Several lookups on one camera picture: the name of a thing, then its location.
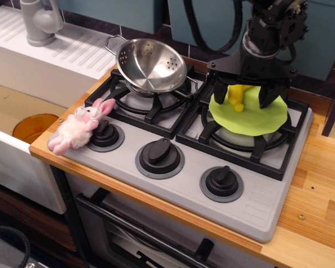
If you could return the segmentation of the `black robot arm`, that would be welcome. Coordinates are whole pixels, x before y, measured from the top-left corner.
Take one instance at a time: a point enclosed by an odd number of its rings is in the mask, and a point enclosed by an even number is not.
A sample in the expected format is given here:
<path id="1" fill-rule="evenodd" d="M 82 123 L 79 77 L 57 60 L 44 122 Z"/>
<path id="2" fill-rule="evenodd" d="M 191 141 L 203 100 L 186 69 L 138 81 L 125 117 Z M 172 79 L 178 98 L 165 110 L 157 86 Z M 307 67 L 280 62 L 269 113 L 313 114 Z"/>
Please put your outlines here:
<path id="1" fill-rule="evenodd" d="M 259 86 L 260 108 L 269 106 L 290 86 L 298 71 L 294 44 L 308 32 L 307 1 L 252 1 L 239 48 L 208 63 L 214 100 L 222 104 L 231 85 Z"/>

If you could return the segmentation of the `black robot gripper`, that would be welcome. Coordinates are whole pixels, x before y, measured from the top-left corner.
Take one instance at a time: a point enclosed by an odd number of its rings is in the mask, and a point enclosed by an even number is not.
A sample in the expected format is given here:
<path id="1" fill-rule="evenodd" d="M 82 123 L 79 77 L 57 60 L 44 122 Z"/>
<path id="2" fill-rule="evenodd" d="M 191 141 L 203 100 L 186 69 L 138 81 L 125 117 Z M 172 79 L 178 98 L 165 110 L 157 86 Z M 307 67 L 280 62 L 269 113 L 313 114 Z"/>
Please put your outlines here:
<path id="1" fill-rule="evenodd" d="M 269 106 L 290 85 L 297 70 L 290 66 L 296 58 L 294 45 L 288 47 L 290 60 L 277 58 L 277 45 L 241 44 L 230 56 L 208 63 L 207 81 L 215 81 L 214 101 L 223 104 L 228 85 L 262 85 L 259 91 L 260 108 Z"/>

